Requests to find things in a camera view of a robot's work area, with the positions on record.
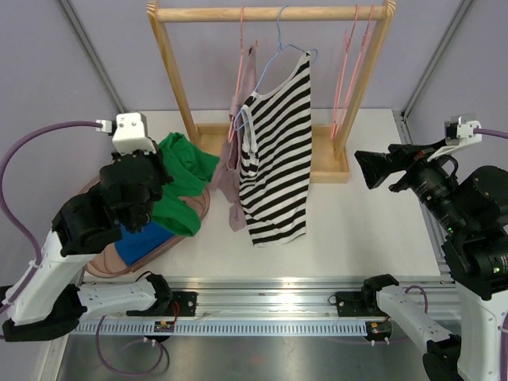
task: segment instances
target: wooden base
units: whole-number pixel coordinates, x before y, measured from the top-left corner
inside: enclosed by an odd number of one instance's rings
[[[226,123],[196,123],[198,146],[204,152],[220,155],[228,134]],[[329,125],[312,126],[312,183],[346,183],[349,180],[349,166],[345,150],[339,160],[333,156],[333,144],[329,138]]]

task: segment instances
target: blue cloth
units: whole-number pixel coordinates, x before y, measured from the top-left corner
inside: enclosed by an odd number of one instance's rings
[[[121,235],[122,239],[115,242],[114,247],[127,266],[134,264],[154,248],[175,236],[174,233],[154,221],[146,225],[141,233],[136,234],[129,233],[122,226]]]

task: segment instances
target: pink cloth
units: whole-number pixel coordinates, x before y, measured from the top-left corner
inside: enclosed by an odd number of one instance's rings
[[[251,46],[242,73],[240,89],[231,101],[229,113],[233,117],[238,114],[245,100],[254,91],[256,83],[256,48]],[[242,125],[241,117],[239,119],[237,125]],[[211,189],[220,189],[226,199],[233,204],[229,208],[229,226],[235,232],[247,225],[244,210],[240,204],[240,196],[238,195],[240,191],[241,142],[243,139],[244,129],[235,131],[231,143],[228,142],[227,137],[225,138],[220,160],[215,167],[214,176],[210,183]]]

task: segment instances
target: striped garment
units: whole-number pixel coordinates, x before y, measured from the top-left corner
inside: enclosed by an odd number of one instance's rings
[[[310,184],[310,54],[266,95],[242,106],[240,201],[255,247],[285,244],[306,232]]]

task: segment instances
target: clothes rack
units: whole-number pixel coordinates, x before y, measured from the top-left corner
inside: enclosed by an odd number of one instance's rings
[[[352,92],[344,123],[336,139],[329,141],[329,125],[313,125],[313,161],[310,181],[313,183],[346,183],[349,179],[345,145],[360,108],[372,72],[395,14],[395,0],[383,0],[375,6],[372,20],[375,28]],[[245,7],[243,21],[276,21],[280,7]],[[371,6],[359,6],[358,20],[366,21]],[[234,8],[159,8],[157,1],[147,4],[148,19],[159,46],[167,76],[175,94],[189,140],[201,150],[218,155],[227,138],[229,123],[195,124],[185,95],[175,54],[165,23],[169,22],[239,22],[242,7]],[[355,6],[292,6],[284,10],[281,21],[353,21]]]

